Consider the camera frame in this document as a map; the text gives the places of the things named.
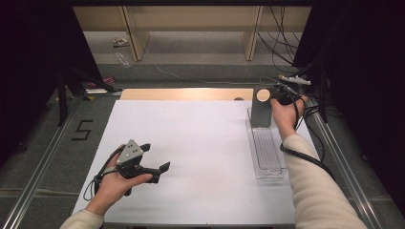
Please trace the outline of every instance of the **white paper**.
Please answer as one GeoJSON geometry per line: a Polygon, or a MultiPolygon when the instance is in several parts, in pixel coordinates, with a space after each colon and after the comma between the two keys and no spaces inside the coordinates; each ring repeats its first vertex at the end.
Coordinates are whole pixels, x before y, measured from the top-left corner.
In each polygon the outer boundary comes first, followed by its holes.
{"type": "MultiPolygon", "coordinates": [[[[294,223],[288,184],[263,183],[254,174],[245,119],[250,101],[120,100],[112,111],[75,206],[120,144],[151,143],[143,167],[170,161],[158,184],[133,188],[105,221],[137,225],[277,225],[294,223]]],[[[310,143],[305,123],[299,131],[310,143]]]]}

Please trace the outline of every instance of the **wrist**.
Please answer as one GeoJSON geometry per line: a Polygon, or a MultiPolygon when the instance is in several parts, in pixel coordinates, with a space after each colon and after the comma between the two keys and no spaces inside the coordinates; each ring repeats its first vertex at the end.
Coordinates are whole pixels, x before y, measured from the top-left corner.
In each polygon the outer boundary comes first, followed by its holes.
{"type": "Polygon", "coordinates": [[[87,205],[86,210],[103,217],[113,205],[114,203],[108,201],[108,199],[95,196],[87,205]]]}
{"type": "Polygon", "coordinates": [[[287,125],[287,126],[278,126],[279,129],[279,134],[281,137],[281,140],[284,141],[286,139],[286,137],[288,137],[289,135],[295,135],[297,134],[294,130],[293,127],[287,125]]]}

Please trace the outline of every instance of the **aluminum rail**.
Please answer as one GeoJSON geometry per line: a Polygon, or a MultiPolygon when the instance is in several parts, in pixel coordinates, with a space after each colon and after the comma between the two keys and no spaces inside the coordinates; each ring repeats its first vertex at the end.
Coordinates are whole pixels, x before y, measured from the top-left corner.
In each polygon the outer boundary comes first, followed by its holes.
{"type": "MultiPolygon", "coordinates": [[[[316,102],[313,97],[309,99],[310,106],[316,106],[316,102]]],[[[372,204],[367,199],[366,194],[361,188],[360,183],[355,177],[349,162],[346,160],[345,155],[339,147],[336,139],[334,138],[333,133],[330,130],[328,123],[324,123],[319,114],[314,114],[315,121],[318,124],[318,127],[322,133],[323,138],[330,147],[330,152],[333,155],[333,158],[339,168],[343,179],[345,179],[346,184],[348,185],[349,191],[352,194],[353,200],[355,201],[357,208],[361,214],[361,217],[366,224],[367,228],[370,229],[379,229],[383,228],[380,219],[375,213],[372,204]]]]}
{"type": "Polygon", "coordinates": [[[36,166],[35,171],[33,172],[30,181],[22,191],[19,199],[14,204],[10,214],[6,220],[6,223],[3,225],[4,229],[14,229],[18,228],[21,220],[25,216],[31,202],[33,196],[35,195],[36,189],[38,188],[39,184],[41,183],[43,177],[45,176],[52,160],[55,152],[57,151],[63,136],[66,130],[69,127],[70,120],[75,113],[76,108],[80,104],[82,97],[76,97],[73,100],[73,104],[71,105],[71,111],[68,113],[65,122],[62,126],[57,127],[55,134],[53,135],[53,139],[51,140],[50,144],[48,145],[47,150],[45,151],[44,155],[41,157],[38,165],[36,166]]]}

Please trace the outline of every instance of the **white sleeve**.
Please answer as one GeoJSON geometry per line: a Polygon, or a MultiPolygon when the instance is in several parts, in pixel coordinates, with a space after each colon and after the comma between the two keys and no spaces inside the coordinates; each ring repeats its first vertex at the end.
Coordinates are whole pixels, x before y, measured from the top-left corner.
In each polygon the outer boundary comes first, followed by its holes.
{"type": "Polygon", "coordinates": [[[81,210],[66,219],[60,228],[99,229],[103,222],[104,217],[86,210],[81,210]]]}
{"type": "MultiPolygon", "coordinates": [[[[289,135],[283,145],[315,157],[312,147],[299,135],[289,135]]],[[[367,228],[327,172],[297,156],[285,154],[285,159],[297,228],[367,228]]]]}

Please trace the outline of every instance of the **hand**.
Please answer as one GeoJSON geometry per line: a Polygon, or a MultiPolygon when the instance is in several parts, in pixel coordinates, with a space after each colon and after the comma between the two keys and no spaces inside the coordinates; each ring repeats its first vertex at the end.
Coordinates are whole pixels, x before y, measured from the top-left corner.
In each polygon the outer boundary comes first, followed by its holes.
{"type": "MultiPolygon", "coordinates": [[[[116,154],[106,168],[117,167],[116,154]]],[[[150,174],[140,175],[126,179],[118,172],[105,175],[95,197],[89,202],[86,210],[100,216],[104,216],[107,210],[119,201],[130,188],[144,183],[152,178],[150,174]]]]}
{"type": "MultiPolygon", "coordinates": [[[[308,98],[306,96],[302,95],[301,97],[304,101],[308,101],[308,98]]],[[[295,102],[298,107],[298,113],[300,117],[303,115],[305,108],[303,100],[298,99],[295,102]]],[[[270,103],[273,113],[273,120],[279,129],[280,137],[284,141],[284,139],[288,135],[296,134],[294,130],[296,119],[294,105],[291,103],[287,106],[283,106],[277,101],[277,99],[270,99],[270,103]]]]}

